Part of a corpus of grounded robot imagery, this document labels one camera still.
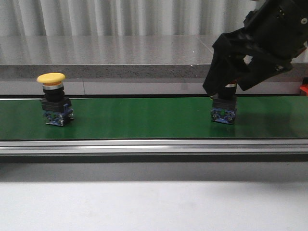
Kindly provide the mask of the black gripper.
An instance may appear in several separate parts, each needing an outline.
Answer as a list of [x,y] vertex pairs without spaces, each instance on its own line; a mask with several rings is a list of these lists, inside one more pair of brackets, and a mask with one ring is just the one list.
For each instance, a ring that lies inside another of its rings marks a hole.
[[[238,79],[246,91],[257,84],[293,69],[290,63],[306,50],[308,2],[267,0],[251,11],[244,27],[219,36],[203,88],[216,94]],[[244,56],[252,56],[247,65]]]

